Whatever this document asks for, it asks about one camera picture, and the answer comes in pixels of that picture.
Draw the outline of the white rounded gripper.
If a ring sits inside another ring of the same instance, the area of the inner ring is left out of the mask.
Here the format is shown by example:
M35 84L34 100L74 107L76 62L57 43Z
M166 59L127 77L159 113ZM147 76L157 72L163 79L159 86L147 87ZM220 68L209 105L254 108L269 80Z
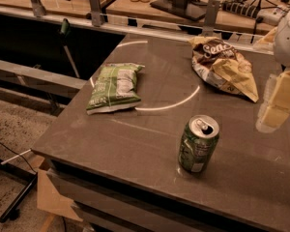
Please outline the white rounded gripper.
M278 63L290 68L290 11L277 26L274 57ZM290 69L286 69L280 75L269 76L255 126L261 132L272 133L289 117Z

